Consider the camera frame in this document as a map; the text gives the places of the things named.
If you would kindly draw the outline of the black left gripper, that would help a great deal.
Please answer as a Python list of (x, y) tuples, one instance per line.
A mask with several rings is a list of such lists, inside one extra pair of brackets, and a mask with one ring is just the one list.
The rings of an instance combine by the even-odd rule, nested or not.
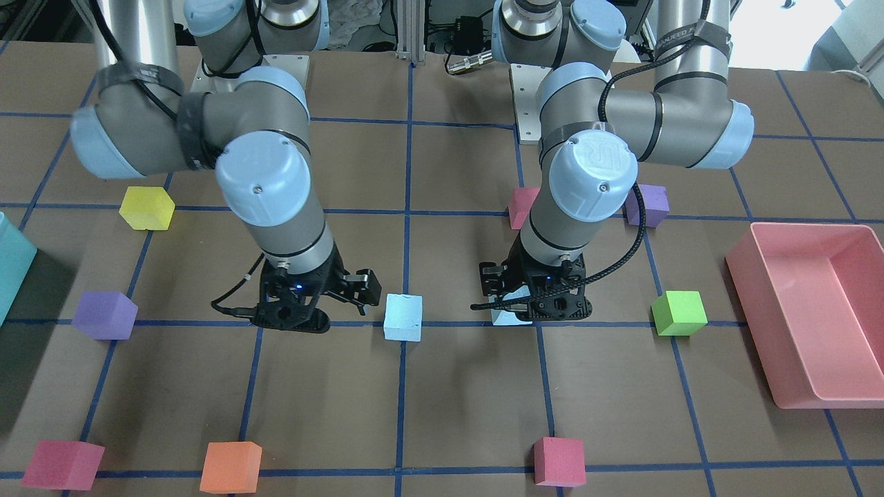
[(585, 286), (568, 284), (585, 277), (583, 255), (547, 266), (531, 257), (517, 239), (501, 264), (480, 263), (482, 292), (490, 297), (480, 308), (514, 312), (524, 322), (584, 319), (593, 313)]

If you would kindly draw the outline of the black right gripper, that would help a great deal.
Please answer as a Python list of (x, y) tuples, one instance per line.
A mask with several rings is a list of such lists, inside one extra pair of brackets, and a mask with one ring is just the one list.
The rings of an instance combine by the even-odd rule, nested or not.
[(351, 274), (345, 270), (337, 246), (325, 263), (309, 273), (290, 274), (285, 269), (262, 265), (261, 297), (250, 321), (257, 327), (282, 331), (325, 333), (329, 317), (318, 308), (320, 297), (326, 295), (357, 307), (366, 315), (366, 306), (379, 305), (382, 287), (372, 269)]

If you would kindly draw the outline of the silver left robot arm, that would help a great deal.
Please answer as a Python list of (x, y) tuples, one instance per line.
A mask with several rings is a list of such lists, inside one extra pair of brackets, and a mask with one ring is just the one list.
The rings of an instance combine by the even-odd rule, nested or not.
[(729, 1), (662, 1), (653, 62), (609, 75), (627, 22), (607, 1), (498, 1), (492, 56), (549, 67), (537, 89), (542, 183), (508, 257), (480, 265), (487, 303), (524, 322), (588, 317), (585, 286), (638, 251), (589, 275), (588, 243), (637, 186), (642, 162), (694, 169), (735, 166), (754, 134), (749, 107), (727, 95)]

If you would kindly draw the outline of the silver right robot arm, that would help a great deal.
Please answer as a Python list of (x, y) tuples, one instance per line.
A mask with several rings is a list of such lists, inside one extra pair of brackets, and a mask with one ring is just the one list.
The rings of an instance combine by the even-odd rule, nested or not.
[(325, 1), (186, 1), (187, 30), (214, 91), (186, 91), (177, 69), (169, 1), (90, 1), (99, 53), (99, 101), (78, 110), (70, 138), (80, 163), (102, 179), (215, 174), (228, 207), (261, 249), (253, 307), (211, 306), (253, 325), (325, 333), (322, 296), (380, 302), (370, 269), (345, 270), (313, 188), (310, 114), (296, 76), (271, 55), (322, 50)]

